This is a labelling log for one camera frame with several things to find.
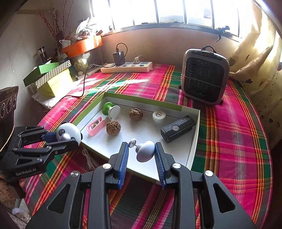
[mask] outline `panda toy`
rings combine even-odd
[[[78,145],[80,145],[82,133],[79,131],[76,125],[66,122],[58,127],[56,137],[58,141],[74,139],[78,142]]]

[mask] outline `white box tray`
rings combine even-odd
[[[121,112],[117,120],[121,124],[121,131],[118,135],[111,136],[107,134],[106,127],[104,127],[95,136],[90,136],[86,130],[87,126],[99,116],[103,119],[108,118],[102,113],[102,107],[106,102],[120,106]],[[132,108],[139,108],[143,111],[141,120],[134,121],[129,117],[128,113]],[[152,119],[153,112],[157,110],[166,113],[162,124],[155,124]],[[160,129],[186,115],[195,120],[196,126],[176,140],[166,143],[160,134]],[[132,138],[136,138],[137,143],[144,143],[148,140],[154,143],[161,142],[166,153],[171,154],[176,162],[191,169],[198,139],[199,117],[200,111],[193,108],[135,96],[103,93],[73,123],[77,125],[83,135],[82,145],[104,158],[109,159],[111,155],[118,153],[122,142],[129,142]],[[155,158],[144,163],[138,162],[135,147],[129,149],[127,171],[147,180],[159,182]]]

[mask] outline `window bar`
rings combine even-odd
[[[132,0],[129,0],[129,3],[130,3],[130,7],[131,7],[131,12],[133,12],[133,6],[132,6]],[[133,17],[133,14],[131,14],[132,15],[132,24],[133,24],[133,26],[135,26],[135,21],[134,21],[134,17]]]
[[[184,24],[187,24],[187,15],[186,15],[185,0],[183,0],[183,11],[184,11]]]
[[[158,18],[157,0],[154,0],[154,3],[155,3],[155,10],[156,10],[157,23],[160,23],[159,18]]]
[[[110,3],[110,0],[108,0],[108,4],[109,4],[110,12],[111,12],[111,3]],[[111,18],[112,18],[112,23],[113,23],[113,29],[115,30],[115,27],[114,27],[114,20],[113,20],[112,13],[111,13]]]
[[[94,10],[93,10],[93,3],[91,0],[88,0],[88,4],[89,4],[89,8],[90,8],[90,16],[91,18],[93,18],[95,15],[94,15]]]
[[[239,10],[238,10],[238,7],[237,7],[237,14],[238,14],[238,37],[239,37],[239,34],[240,34],[240,18],[239,18]]]
[[[211,0],[211,27],[213,29],[215,29],[215,26],[214,26],[214,13],[213,13],[213,3],[212,3],[212,0]]]

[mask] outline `yellow box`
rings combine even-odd
[[[43,84],[38,91],[45,96],[56,97],[60,90],[71,86],[72,78],[69,69],[66,69]]]

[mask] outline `plaid blanket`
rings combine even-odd
[[[186,98],[178,89],[181,73],[174,66],[154,65],[148,73],[96,73],[85,81],[80,99],[64,98],[40,122],[51,131],[62,122],[72,122],[101,92],[142,96],[201,110],[199,138],[192,170],[212,170],[261,228],[272,192],[270,151],[262,124],[241,85],[228,81],[223,105],[206,106]],[[81,95],[83,83],[71,95]],[[40,143],[33,147],[42,147]],[[47,172],[32,177],[26,186],[26,203],[32,214],[73,170],[88,172],[82,148],[57,155]],[[110,192],[112,228],[171,228],[173,191],[127,174],[124,186]],[[199,205],[195,201],[196,223]],[[86,215],[83,218],[87,225]]]

